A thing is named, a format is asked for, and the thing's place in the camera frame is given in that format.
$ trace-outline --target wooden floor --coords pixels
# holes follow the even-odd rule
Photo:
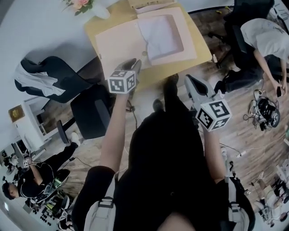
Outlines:
[[[216,54],[217,57],[221,57],[229,47],[215,38],[209,38],[207,33],[213,31],[225,35],[223,16],[228,10],[223,9],[221,11],[223,14],[218,14],[215,10],[208,10],[191,15],[204,36],[212,54]],[[214,85],[219,79],[222,79],[225,76],[229,69],[236,69],[232,59],[229,60],[222,69],[217,69],[214,63],[208,62],[179,73],[178,95],[180,99],[186,106],[191,105],[191,101],[187,96],[184,86],[184,76],[186,74],[204,78]],[[262,83],[259,85],[256,84],[249,89],[240,89],[231,92],[225,96],[233,113],[233,117],[225,128],[219,130],[221,143],[239,150],[240,152],[247,150],[244,156],[236,158],[239,153],[231,148],[227,148],[228,155],[234,161],[237,176],[241,179],[243,186],[251,191],[249,195],[251,202],[256,200],[258,195],[255,188],[250,186],[250,183],[254,181],[262,171],[265,172],[265,182],[268,184],[272,183],[275,176],[275,166],[288,157],[289,149],[283,142],[284,126],[289,121],[289,96],[279,99],[281,121],[277,128],[262,132],[259,127],[256,129],[254,128],[251,120],[244,121],[243,119],[243,115],[248,111],[250,101],[254,98],[254,89],[260,89],[261,87]],[[268,81],[265,81],[263,89],[267,91],[269,96],[274,95],[272,86]],[[150,89],[135,94],[132,103],[136,107],[136,116],[139,124],[153,111],[152,103],[154,99],[158,97],[162,99],[159,85],[152,86]],[[69,104],[49,102],[46,112],[47,117],[44,118],[44,122],[47,124],[49,124],[49,121],[52,118],[61,118],[62,121],[66,121],[72,117]],[[131,113],[127,113],[126,118],[125,148],[129,151],[130,140],[135,130],[135,120]],[[71,127],[67,133],[69,134],[73,130],[79,133],[76,125]],[[99,162],[101,146],[102,138],[85,140],[76,150],[74,157],[78,157],[86,164],[95,166]],[[63,148],[64,145],[56,134],[55,137],[53,137],[53,140],[47,145],[47,151],[41,156],[41,160],[45,160],[47,157],[57,154]],[[127,164],[128,154],[124,151],[121,169],[124,169]],[[83,186],[89,167],[81,163],[78,159],[75,159],[73,162],[68,163],[65,168],[69,169],[71,174],[67,184],[64,186],[64,190],[71,195],[76,196]],[[261,192],[258,185],[256,185],[256,189],[259,193]]]

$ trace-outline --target yellow tabletop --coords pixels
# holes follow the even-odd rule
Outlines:
[[[185,11],[181,4],[175,3],[165,8],[171,7],[180,7],[184,13],[186,23],[191,32],[191,37],[195,45],[197,58],[194,60],[186,60],[173,62],[163,65],[153,66],[151,68],[147,68],[141,70],[139,78],[140,83],[137,87],[137,90],[143,89],[152,85],[154,83],[159,82],[162,79],[165,79],[173,74],[184,71],[190,67],[197,66],[201,63],[207,62],[212,59],[212,55],[209,51],[209,48],[204,41],[200,31],[197,26],[190,18],[190,15]],[[98,17],[93,17],[90,19],[84,26],[85,31],[96,51],[98,52],[98,47],[96,45],[95,35],[117,26],[119,24],[137,19],[137,15],[134,9],[132,9],[127,0],[121,0],[108,8],[111,16],[109,19],[101,19]]]

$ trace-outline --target office chair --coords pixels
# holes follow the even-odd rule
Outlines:
[[[217,63],[218,68],[230,54],[233,55],[236,66],[241,69],[255,61],[254,48],[244,41],[241,26],[255,18],[266,18],[273,5],[274,0],[235,0],[233,11],[224,16],[227,36],[213,32],[208,34],[210,38],[216,37],[231,46],[231,50]]]
[[[96,58],[85,65],[78,73],[73,71],[62,59],[48,57],[40,64],[35,64],[27,59],[21,61],[23,68],[29,73],[47,72],[48,76],[58,79],[53,85],[64,89],[61,95],[50,95],[46,98],[60,103],[71,103],[74,117],[62,125],[61,121],[56,123],[61,139],[68,143],[65,131],[75,122],[85,139],[98,138],[105,135],[110,116],[113,99],[103,85],[98,85],[103,76],[103,70],[99,58]],[[22,92],[34,96],[45,97],[42,90],[33,87],[22,87],[15,80],[16,88]]]

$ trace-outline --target bag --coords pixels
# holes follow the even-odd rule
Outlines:
[[[116,216],[113,196],[117,179],[118,173],[114,175],[105,197],[90,207],[86,215],[84,231],[113,231]],[[228,208],[228,221],[221,222],[221,230],[247,231],[250,220],[246,211],[236,203],[236,186],[230,177],[225,177],[225,182],[228,183],[230,207]]]

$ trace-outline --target light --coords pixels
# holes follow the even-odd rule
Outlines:
[[[5,206],[5,209],[6,209],[7,211],[9,211],[8,204],[6,204],[6,203],[4,202],[4,206]]]

